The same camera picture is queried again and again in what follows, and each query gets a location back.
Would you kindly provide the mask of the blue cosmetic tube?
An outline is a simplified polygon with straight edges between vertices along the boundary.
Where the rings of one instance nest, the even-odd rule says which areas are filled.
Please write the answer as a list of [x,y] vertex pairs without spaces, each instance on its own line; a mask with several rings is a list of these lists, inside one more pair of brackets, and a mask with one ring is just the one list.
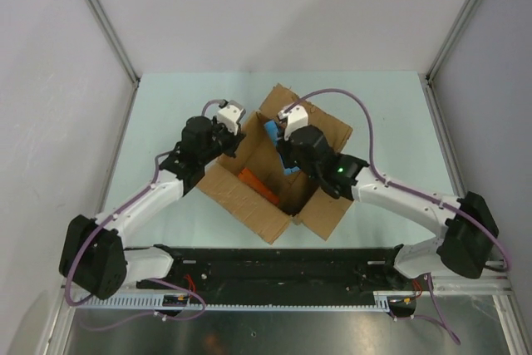
[[[279,140],[279,128],[274,121],[267,121],[264,123],[264,129],[268,135],[268,138],[272,141],[273,147],[277,148]],[[298,167],[285,167],[281,155],[278,155],[281,160],[281,166],[283,168],[283,174],[285,176],[299,172]]]

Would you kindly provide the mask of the orange cosmetic tube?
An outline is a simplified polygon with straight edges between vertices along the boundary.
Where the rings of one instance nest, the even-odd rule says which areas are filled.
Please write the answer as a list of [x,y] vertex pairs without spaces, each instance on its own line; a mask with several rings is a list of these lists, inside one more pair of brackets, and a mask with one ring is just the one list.
[[248,187],[253,189],[256,193],[265,198],[268,202],[273,205],[279,204],[279,197],[269,189],[259,178],[248,168],[243,168],[239,174],[238,178],[241,182],[246,184]]

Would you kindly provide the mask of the brown cardboard express box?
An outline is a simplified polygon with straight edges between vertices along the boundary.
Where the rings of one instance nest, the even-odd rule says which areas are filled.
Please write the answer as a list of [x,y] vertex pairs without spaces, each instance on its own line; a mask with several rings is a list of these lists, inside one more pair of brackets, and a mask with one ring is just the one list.
[[[197,187],[238,221],[272,244],[290,224],[303,224],[321,239],[328,239],[352,202],[335,200],[304,173],[283,174],[281,160],[264,129],[278,112],[295,102],[298,95],[278,84],[257,111],[244,123],[246,134],[236,157],[220,156]],[[250,169],[278,197],[273,205],[238,178]]]

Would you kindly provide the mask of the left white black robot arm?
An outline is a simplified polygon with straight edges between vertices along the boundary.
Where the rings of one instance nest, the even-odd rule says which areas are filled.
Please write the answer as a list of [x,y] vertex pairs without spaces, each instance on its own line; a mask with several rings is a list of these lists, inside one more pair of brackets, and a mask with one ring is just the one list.
[[166,288],[182,282],[183,267],[160,246],[129,249],[130,237],[167,206],[181,200],[203,178],[206,167],[221,155],[235,156],[245,134],[238,116],[217,114],[187,120],[175,148],[155,158],[152,180],[124,204],[92,218],[79,214],[66,232],[59,263],[66,300],[72,285],[91,297],[108,299],[123,285],[156,279]]

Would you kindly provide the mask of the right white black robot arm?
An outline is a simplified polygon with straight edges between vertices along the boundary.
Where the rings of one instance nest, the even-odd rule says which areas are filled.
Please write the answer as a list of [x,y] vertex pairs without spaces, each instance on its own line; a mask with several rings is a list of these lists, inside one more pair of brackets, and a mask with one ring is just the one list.
[[316,126],[280,131],[276,149],[285,167],[299,169],[330,197],[375,205],[433,233],[418,244],[396,247],[383,269],[390,288],[403,289],[422,274],[445,270],[468,279],[482,275],[499,230],[481,195],[428,195],[382,180],[365,160],[334,150]]

